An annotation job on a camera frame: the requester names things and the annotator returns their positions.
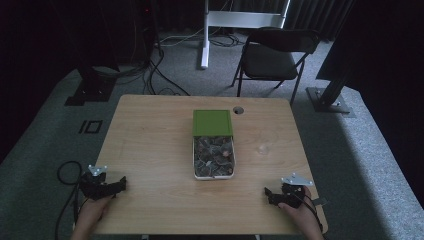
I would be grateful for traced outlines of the black folding chair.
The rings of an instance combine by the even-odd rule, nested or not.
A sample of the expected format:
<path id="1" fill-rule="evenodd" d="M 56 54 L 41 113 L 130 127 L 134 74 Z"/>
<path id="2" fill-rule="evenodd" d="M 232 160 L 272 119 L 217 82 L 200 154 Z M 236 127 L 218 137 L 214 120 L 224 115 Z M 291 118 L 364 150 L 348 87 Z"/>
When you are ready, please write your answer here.
<path id="1" fill-rule="evenodd" d="M 290 98 L 293 104 L 305 60 L 319 43 L 319 33 L 315 30 L 258 28 L 247 37 L 231 86 L 238 83 L 237 96 L 240 96 L 244 80 L 276 81 L 275 88 L 286 80 L 294 80 Z"/>

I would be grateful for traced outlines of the white metal stand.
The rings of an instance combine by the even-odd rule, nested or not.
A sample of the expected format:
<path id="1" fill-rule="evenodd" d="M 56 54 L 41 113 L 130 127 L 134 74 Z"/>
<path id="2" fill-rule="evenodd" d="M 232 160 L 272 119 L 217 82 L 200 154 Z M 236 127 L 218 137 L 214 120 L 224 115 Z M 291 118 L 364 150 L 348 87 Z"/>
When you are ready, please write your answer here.
<path id="1" fill-rule="evenodd" d="M 209 9 L 209 0 L 204 0 L 203 48 L 200 67 L 209 66 L 209 28 L 248 28 L 277 27 L 283 29 L 291 0 L 285 0 L 280 13 L 215 11 Z"/>

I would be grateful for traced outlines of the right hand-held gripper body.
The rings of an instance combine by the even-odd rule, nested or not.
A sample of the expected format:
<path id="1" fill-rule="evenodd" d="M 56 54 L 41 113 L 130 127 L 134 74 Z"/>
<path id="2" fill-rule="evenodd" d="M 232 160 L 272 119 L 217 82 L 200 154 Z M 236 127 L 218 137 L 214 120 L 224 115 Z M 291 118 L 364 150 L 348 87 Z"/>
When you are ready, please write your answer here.
<path id="1" fill-rule="evenodd" d="M 305 197 L 304 187 L 313 186 L 312 180 L 306 179 L 301 175 L 293 173 L 291 176 L 281 179 L 281 189 L 283 192 L 283 202 L 293 208 L 298 208 Z"/>

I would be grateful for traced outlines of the person's right hand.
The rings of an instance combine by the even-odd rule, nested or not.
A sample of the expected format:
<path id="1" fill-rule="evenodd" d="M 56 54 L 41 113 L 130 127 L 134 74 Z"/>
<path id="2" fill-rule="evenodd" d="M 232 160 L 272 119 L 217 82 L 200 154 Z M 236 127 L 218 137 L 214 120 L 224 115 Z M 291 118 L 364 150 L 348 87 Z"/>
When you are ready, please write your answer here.
<path id="1" fill-rule="evenodd" d="M 293 208 L 286 203 L 280 203 L 278 207 L 282 209 L 295 223 L 301 231 L 305 228 L 319 228 L 320 224 L 315 216 L 315 208 L 311 201 L 311 193 L 307 187 L 304 187 L 305 197 L 303 203 L 298 208 Z"/>

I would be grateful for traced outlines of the black stand with base plate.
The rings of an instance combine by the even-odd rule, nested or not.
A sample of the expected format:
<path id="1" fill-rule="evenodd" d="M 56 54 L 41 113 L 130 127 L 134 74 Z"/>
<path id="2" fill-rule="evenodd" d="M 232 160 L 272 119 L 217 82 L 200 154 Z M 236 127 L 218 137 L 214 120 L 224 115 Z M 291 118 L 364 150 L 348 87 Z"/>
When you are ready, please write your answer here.
<path id="1" fill-rule="evenodd" d="M 78 67 L 82 80 L 73 96 L 65 101 L 65 106 L 83 106 L 86 102 L 108 102 L 117 78 L 99 74 L 92 67 Z"/>

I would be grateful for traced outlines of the person's left hand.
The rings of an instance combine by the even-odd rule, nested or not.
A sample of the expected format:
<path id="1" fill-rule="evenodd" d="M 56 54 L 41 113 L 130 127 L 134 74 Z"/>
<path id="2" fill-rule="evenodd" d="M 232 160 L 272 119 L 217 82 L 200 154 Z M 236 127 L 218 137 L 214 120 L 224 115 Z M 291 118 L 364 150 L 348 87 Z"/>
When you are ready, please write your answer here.
<path id="1" fill-rule="evenodd" d="M 88 199 L 80 209 L 74 232 L 91 233 L 102 218 L 111 199 L 111 196 L 99 200 Z"/>

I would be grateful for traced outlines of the green box lid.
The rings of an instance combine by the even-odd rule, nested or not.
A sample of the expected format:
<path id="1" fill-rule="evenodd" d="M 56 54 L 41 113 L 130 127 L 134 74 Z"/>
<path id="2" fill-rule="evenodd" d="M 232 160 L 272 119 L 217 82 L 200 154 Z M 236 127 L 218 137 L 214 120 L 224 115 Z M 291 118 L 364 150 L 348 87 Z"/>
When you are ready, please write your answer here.
<path id="1" fill-rule="evenodd" d="M 194 136 L 232 136 L 232 122 L 229 110 L 194 110 Z"/>

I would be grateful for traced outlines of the black post with grey base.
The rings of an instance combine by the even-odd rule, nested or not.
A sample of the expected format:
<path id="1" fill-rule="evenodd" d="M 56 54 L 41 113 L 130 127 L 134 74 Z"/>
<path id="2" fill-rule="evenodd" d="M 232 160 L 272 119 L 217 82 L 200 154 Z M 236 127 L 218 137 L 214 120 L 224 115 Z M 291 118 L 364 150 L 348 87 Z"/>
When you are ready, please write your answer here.
<path id="1" fill-rule="evenodd" d="M 347 65 L 350 61 L 343 50 L 346 45 L 346 41 L 343 39 L 343 27 L 349 19 L 349 14 L 355 2 L 356 0 L 346 0 L 346 7 L 340 17 L 336 39 L 316 76 L 317 80 L 328 80 L 328 86 L 326 88 L 308 87 L 306 89 L 316 112 L 352 115 L 352 110 L 346 105 L 341 96 L 341 91 L 347 82 Z"/>

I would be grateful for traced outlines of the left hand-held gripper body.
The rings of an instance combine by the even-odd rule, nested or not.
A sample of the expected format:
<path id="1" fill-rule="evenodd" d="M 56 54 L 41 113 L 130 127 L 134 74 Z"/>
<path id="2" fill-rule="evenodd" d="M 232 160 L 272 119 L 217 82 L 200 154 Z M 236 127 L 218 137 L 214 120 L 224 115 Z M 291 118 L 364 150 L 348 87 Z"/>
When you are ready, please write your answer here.
<path id="1" fill-rule="evenodd" d="M 114 195 L 112 185 L 105 182 L 106 171 L 106 166 L 88 166 L 88 170 L 81 176 L 79 183 L 79 189 L 86 198 L 99 200 Z"/>

